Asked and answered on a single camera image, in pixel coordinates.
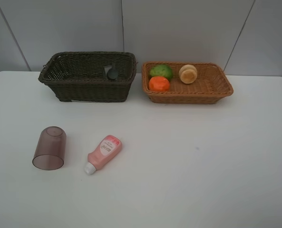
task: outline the gray wall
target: gray wall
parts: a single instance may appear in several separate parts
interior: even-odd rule
[[[32,71],[62,51],[123,51],[121,0],[0,0]]]
[[[225,72],[282,76],[282,0],[257,0]]]
[[[125,51],[139,61],[215,62],[230,56],[253,0],[123,0]]]
[[[0,71],[22,70],[28,67],[0,13]]]

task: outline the light brown wicker basket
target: light brown wicker basket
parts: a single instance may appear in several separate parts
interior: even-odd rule
[[[167,92],[153,92],[148,88],[149,71],[158,64],[169,65],[173,70],[174,77]],[[194,65],[198,71],[197,79],[191,84],[184,84],[179,78],[179,70],[186,64]],[[214,63],[145,62],[142,68],[142,86],[150,100],[155,103],[214,104],[233,94],[232,85],[223,70]]]

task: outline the orange toy fruit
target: orange toy fruit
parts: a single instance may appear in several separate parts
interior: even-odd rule
[[[168,91],[170,87],[169,81],[163,76],[152,77],[149,81],[149,89],[155,92]]]

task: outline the basket rim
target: basket rim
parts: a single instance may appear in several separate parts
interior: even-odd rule
[[[229,90],[227,92],[218,93],[218,92],[195,92],[195,93],[189,93],[189,92],[176,92],[176,91],[165,91],[165,92],[154,92],[149,90],[148,83],[146,82],[147,72],[146,72],[146,66],[148,64],[191,64],[191,65],[211,65],[214,67],[217,67],[218,70],[221,72],[221,76],[225,79],[225,82],[229,86]],[[205,63],[205,62],[173,62],[173,61],[147,61],[144,62],[142,65],[142,87],[143,91],[148,96],[156,96],[156,97],[170,97],[170,96],[187,96],[187,97],[226,97],[233,94],[233,87],[229,80],[227,79],[226,75],[224,74],[224,71],[215,63]]]
[[[62,55],[124,55],[129,56],[132,59],[132,74],[129,76],[128,79],[122,81],[107,81],[104,79],[83,79],[83,80],[76,80],[76,79],[47,79],[44,78],[44,75],[47,73],[48,69],[52,66],[53,61],[62,56]],[[66,52],[58,52],[54,54],[51,59],[48,61],[47,64],[43,66],[39,74],[38,80],[45,85],[84,85],[84,84],[92,84],[92,85],[129,85],[133,82],[136,76],[136,57],[134,54],[130,52],[117,52],[117,51],[66,51]]]

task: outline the white bottle cap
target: white bottle cap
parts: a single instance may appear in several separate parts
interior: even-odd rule
[[[94,167],[94,165],[88,162],[87,165],[85,166],[85,172],[88,175],[90,175],[90,174],[93,174],[95,171],[96,171],[96,168]]]

